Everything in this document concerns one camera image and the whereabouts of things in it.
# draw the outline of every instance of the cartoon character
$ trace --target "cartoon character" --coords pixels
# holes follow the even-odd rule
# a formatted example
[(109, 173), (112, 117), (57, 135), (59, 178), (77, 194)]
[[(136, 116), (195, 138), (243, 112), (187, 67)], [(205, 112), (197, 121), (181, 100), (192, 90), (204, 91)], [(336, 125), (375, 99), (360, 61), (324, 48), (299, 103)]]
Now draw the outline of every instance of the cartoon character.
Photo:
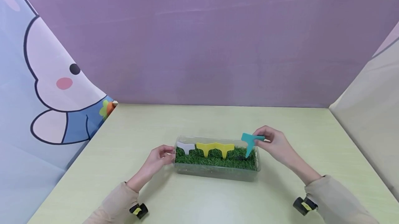
[(57, 145), (90, 140), (112, 111), (113, 100), (87, 79), (39, 16), (27, 27), (24, 55), (36, 95), (49, 108), (33, 120), (32, 134)]

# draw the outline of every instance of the sleeve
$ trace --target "sleeve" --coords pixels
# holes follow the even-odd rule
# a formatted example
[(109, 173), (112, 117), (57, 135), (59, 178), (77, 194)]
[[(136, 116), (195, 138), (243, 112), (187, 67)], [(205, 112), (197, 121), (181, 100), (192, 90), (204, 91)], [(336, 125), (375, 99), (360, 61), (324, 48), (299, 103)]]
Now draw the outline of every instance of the sleeve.
[(123, 224), (131, 215), (129, 209), (137, 204), (139, 194), (121, 182), (83, 224)]
[(305, 192), (318, 205), (326, 224), (378, 224), (357, 198), (329, 175), (307, 185)]

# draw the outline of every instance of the artificial grass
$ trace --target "artificial grass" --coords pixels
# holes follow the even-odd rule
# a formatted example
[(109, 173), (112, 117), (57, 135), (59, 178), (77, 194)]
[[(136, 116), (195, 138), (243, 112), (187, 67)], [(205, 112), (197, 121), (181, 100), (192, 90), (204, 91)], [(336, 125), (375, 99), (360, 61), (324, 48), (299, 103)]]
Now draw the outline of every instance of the artificial grass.
[(217, 167), (257, 170), (255, 151), (252, 150), (248, 158), (245, 158), (247, 148), (235, 147), (233, 151), (227, 152), (226, 159), (223, 159), (222, 152), (217, 149), (210, 150), (208, 158), (204, 157), (204, 152), (195, 146), (195, 150), (190, 150), (189, 155), (184, 154), (182, 148), (176, 148), (175, 163), (201, 164)]

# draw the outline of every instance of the light green table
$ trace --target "light green table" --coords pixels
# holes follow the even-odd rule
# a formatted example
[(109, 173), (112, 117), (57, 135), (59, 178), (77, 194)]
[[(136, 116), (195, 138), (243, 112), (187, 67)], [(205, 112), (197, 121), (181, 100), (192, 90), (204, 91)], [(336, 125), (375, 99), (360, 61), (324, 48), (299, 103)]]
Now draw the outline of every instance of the light green table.
[[(328, 109), (126, 104), (116, 107), (29, 223), (81, 223), (152, 148), (174, 145), (179, 135), (239, 139), (265, 124), (282, 130), (310, 165), (341, 181), (380, 223), (398, 223), (399, 203)], [(160, 171), (140, 192), (150, 211), (143, 222), (323, 223), (314, 211), (303, 217), (292, 207), (305, 194), (300, 179), (265, 151), (260, 160), (256, 182)]]

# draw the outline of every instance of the purple wall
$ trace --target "purple wall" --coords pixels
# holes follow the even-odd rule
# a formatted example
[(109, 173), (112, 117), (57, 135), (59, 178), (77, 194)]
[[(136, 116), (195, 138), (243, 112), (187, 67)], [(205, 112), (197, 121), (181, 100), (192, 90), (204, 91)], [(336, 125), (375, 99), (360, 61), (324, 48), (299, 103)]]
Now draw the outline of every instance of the purple wall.
[(399, 0), (30, 0), (120, 102), (328, 107)]

